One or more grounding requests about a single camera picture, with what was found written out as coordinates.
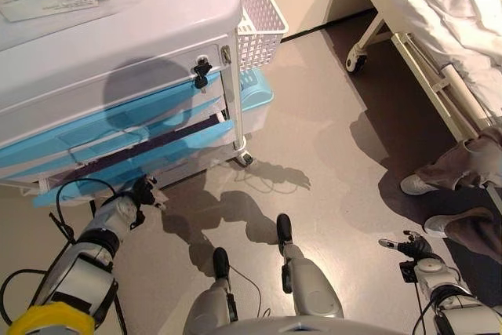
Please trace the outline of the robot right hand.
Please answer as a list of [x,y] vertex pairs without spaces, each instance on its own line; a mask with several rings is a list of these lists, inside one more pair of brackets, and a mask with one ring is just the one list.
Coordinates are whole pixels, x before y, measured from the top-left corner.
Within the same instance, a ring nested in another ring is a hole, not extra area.
[[379,239],[378,244],[387,249],[397,250],[401,254],[411,257],[414,260],[421,260],[432,254],[431,245],[422,235],[415,231],[407,230],[404,230],[403,234],[407,237],[405,242]]

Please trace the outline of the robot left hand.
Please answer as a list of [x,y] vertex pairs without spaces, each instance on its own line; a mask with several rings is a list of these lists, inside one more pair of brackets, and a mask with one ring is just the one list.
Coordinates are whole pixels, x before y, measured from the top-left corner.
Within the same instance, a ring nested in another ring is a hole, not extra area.
[[157,187],[157,180],[152,176],[142,176],[136,180],[132,187],[132,193],[141,205],[153,206],[160,210],[166,209],[168,198]]

